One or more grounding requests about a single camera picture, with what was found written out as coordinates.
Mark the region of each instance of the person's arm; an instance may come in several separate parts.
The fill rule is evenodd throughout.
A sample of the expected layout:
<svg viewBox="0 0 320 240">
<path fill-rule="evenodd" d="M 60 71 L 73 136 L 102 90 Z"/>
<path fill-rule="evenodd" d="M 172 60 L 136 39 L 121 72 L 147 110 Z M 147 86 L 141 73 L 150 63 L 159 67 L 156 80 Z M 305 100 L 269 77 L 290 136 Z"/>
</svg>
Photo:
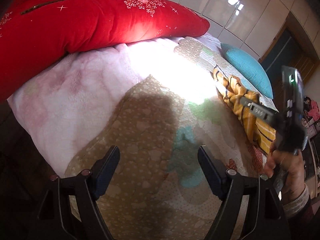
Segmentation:
<svg viewBox="0 0 320 240">
<path fill-rule="evenodd" d="M 289 152 L 280 152 L 276 150 L 273 143 L 264 167 L 264 172 L 269 178 L 273 176 L 276 164 L 280 164 L 283 169 L 288 171 L 286 183 L 281 190 L 281 203 L 289 222 L 292 240 L 301 239 L 301 234 L 314 216 L 309 190 L 304 183 L 302 153 L 299 151 L 299 154 L 294 156 Z"/>
</svg>

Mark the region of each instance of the dark floor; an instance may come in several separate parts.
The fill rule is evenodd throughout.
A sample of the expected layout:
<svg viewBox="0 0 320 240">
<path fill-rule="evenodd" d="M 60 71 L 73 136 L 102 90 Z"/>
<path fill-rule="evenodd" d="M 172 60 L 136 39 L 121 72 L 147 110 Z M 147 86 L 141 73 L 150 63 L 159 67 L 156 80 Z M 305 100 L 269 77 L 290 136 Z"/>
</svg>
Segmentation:
<svg viewBox="0 0 320 240">
<path fill-rule="evenodd" d="M 26 238 L 32 211 L 52 174 L 7 102 L 0 103 L 0 239 Z"/>
</svg>

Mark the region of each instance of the tiled wall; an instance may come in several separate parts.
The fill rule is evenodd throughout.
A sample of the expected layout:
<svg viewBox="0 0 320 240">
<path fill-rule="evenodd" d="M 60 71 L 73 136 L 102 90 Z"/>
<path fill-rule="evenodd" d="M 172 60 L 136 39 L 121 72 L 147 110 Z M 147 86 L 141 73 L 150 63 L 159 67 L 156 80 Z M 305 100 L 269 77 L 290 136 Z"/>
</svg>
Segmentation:
<svg viewBox="0 0 320 240">
<path fill-rule="evenodd" d="M 209 33 L 259 59 L 289 13 L 297 17 L 320 55 L 320 23 L 305 0 L 172 0 L 206 17 Z"/>
</svg>

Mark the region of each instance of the gray sleeve cuff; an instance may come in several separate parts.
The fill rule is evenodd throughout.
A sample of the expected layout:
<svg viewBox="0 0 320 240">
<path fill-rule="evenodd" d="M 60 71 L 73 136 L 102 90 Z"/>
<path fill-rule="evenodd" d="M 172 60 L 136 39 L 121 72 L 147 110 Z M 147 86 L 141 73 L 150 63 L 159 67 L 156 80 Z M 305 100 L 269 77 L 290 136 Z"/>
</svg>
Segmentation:
<svg viewBox="0 0 320 240">
<path fill-rule="evenodd" d="M 309 189 L 305 185 L 303 193 L 296 200 L 283 206 L 284 213 L 287 219 L 294 217 L 298 214 L 309 200 Z"/>
</svg>

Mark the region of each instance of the bed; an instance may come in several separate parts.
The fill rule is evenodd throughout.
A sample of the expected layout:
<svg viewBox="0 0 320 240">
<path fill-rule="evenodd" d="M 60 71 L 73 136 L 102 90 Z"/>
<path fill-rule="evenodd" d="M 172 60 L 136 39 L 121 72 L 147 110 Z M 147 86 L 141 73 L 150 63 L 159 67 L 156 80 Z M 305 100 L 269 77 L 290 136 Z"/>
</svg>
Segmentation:
<svg viewBox="0 0 320 240">
<path fill-rule="evenodd" d="M 258 91 L 220 49 L 206 33 L 74 52 L 34 75 L 8 102 L 61 177 L 90 168 L 111 145 L 120 148 L 120 163 L 97 202 L 115 239 L 203 239 L 221 202 L 210 191 L 197 149 L 207 145 L 228 168 L 253 177 L 266 160 L 252 151 L 212 72 Z M 271 99 L 258 98 L 275 109 Z M 247 201 L 233 239 L 240 236 Z"/>
</svg>

